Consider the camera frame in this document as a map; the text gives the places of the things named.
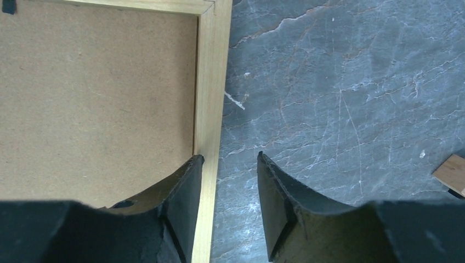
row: picture frame back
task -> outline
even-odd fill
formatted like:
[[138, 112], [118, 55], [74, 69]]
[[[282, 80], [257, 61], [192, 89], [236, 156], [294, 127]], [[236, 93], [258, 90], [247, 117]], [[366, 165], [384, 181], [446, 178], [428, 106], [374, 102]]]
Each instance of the picture frame back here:
[[210, 261], [231, 0], [44, 0], [73, 5], [191, 14], [198, 17], [193, 155], [203, 155], [202, 187], [192, 262]]

